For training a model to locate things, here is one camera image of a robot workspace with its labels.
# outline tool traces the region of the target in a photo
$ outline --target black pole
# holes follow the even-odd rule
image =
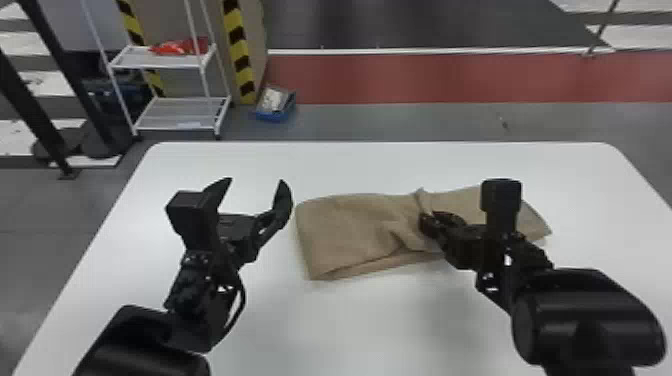
[[[23,118],[30,131],[49,153],[49,156],[56,162],[63,175],[73,175],[75,171],[65,160],[65,140],[58,133],[40,103],[23,83],[21,76],[16,72],[2,49],[0,49],[0,91],[19,116]]]
[[[122,153],[123,150],[121,149],[123,148],[118,145],[110,130],[105,126],[103,116],[89,97],[89,93],[84,87],[84,84],[82,84],[80,77],[77,75],[77,71],[72,64],[72,61],[65,54],[61,43],[58,41],[58,38],[56,38],[54,31],[51,29],[51,26],[49,26],[49,22],[44,16],[42,8],[37,3],[37,0],[17,0],[17,2],[21,5],[23,11],[28,15],[28,18],[30,18],[30,20],[33,22],[35,30],[38,32],[38,34],[40,34],[40,37],[42,37],[42,40],[49,49],[51,56],[54,58],[54,60],[56,60],[56,64],[58,64],[61,72],[63,72],[63,75],[68,80],[68,83],[75,92],[75,95],[77,95],[77,98],[79,98],[84,111],[86,112],[89,120],[91,120],[91,123],[100,136],[100,139],[103,141],[103,143],[105,143],[105,145],[113,149],[114,152]]]
[[[611,2],[611,5],[607,10],[607,14],[604,15],[604,21],[600,25],[600,28],[597,29],[597,33],[595,34],[595,42],[592,46],[590,46],[590,48],[588,48],[588,51],[586,51],[586,56],[593,56],[595,48],[597,48],[597,45],[602,41],[602,34],[604,34],[604,31],[607,29],[607,25],[609,25],[609,21],[611,21],[611,17],[614,15],[614,12],[616,11],[616,8],[620,2],[621,0],[613,0]]]

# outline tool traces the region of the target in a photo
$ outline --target white table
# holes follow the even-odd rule
[[[330,194],[441,191],[490,177],[524,183],[558,266],[595,267],[672,332],[672,211],[604,144],[171,143],[153,147],[35,336],[16,376],[69,375],[124,304],[160,309],[184,249],[164,213],[180,189],[234,177],[222,211]],[[443,261],[338,282],[304,276],[294,221],[243,268],[248,307],[208,355],[214,375],[542,375],[514,350],[509,318]],[[670,375],[672,360],[640,375]]]

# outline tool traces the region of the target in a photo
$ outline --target white floor marking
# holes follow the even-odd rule
[[[68,163],[70,163],[70,166],[75,168],[114,167],[119,163],[120,159],[120,155],[107,159],[91,159],[83,155],[73,155],[72,157],[66,158]],[[49,167],[58,168],[55,162],[49,163]]]
[[[597,32],[598,26],[591,25],[588,29]],[[616,49],[672,49],[672,25],[610,25],[602,40]]]
[[[8,56],[49,55],[40,35],[32,31],[0,33],[0,48]]]
[[[612,0],[551,0],[566,12],[606,12]],[[622,0],[619,12],[672,11],[670,0]]]
[[[85,119],[52,120],[57,129],[80,127]],[[35,136],[23,120],[0,120],[0,157],[30,156]]]
[[[0,9],[0,20],[27,20],[28,16],[17,3],[9,4]]]
[[[19,72],[19,75],[28,82],[28,89],[36,97],[75,96],[70,84],[60,71]]]

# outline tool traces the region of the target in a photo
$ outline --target white cart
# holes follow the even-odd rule
[[[208,29],[210,46],[208,51],[201,54],[199,51],[196,27],[192,16],[191,3],[196,0],[184,0],[185,14],[189,23],[191,38],[196,49],[196,55],[186,56],[157,56],[149,51],[148,46],[137,46],[126,34],[128,44],[121,52],[110,61],[105,54],[105,48],[98,34],[96,25],[91,17],[91,10],[88,6],[90,0],[80,0],[82,10],[91,29],[96,45],[105,63],[107,74],[110,76],[114,91],[121,104],[122,111],[126,121],[129,124],[133,136],[138,137],[138,131],[141,130],[201,130],[212,129],[216,139],[221,138],[221,126],[226,116],[226,111],[231,104],[231,91],[224,76],[224,65],[219,54],[217,44],[215,43],[215,34],[212,29],[210,18],[207,15],[204,0],[198,0],[203,18]],[[226,96],[213,97],[210,95],[210,87],[206,80],[206,68],[212,61],[213,56],[219,64],[219,71],[222,76]],[[140,69],[145,78],[147,78],[147,69],[194,69],[198,70],[203,85],[203,97],[186,98],[162,98],[159,97],[152,88],[153,98],[135,120],[131,118],[128,107],[121,95],[121,90],[114,75],[117,69]]]

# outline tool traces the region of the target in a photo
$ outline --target black stand base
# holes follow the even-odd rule
[[[61,149],[61,155],[68,157],[74,154],[79,154],[82,142],[86,137],[86,132],[81,128],[65,128],[59,130],[58,133],[65,141],[63,145],[58,146],[59,149]],[[39,140],[35,141],[31,147],[31,152],[35,159],[41,162],[47,162],[53,159]]]
[[[58,177],[58,180],[75,180],[77,177],[79,177],[79,173],[82,172],[82,170],[78,168],[73,168],[70,173],[65,173],[61,172],[61,176]]]
[[[110,136],[114,139],[114,145],[107,145],[98,135],[98,132],[88,132],[82,142],[82,153],[92,159],[106,159],[124,154],[133,144],[133,136],[126,127],[108,127]]]

